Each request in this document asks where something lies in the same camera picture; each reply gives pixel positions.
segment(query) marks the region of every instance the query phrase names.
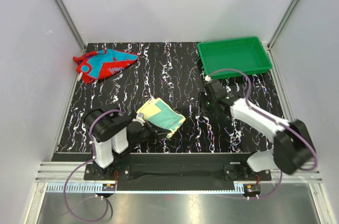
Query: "white panel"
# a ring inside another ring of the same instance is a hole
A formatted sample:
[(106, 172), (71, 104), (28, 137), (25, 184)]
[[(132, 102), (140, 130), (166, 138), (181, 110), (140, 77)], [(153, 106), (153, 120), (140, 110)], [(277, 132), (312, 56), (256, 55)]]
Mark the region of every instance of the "white panel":
[(339, 0), (301, 0), (273, 52), (296, 118), (303, 120), (339, 220)]
[(86, 42), (268, 42), (291, 0), (63, 0)]
[(22, 223), (80, 54), (53, 0), (0, 0), (1, 223)]

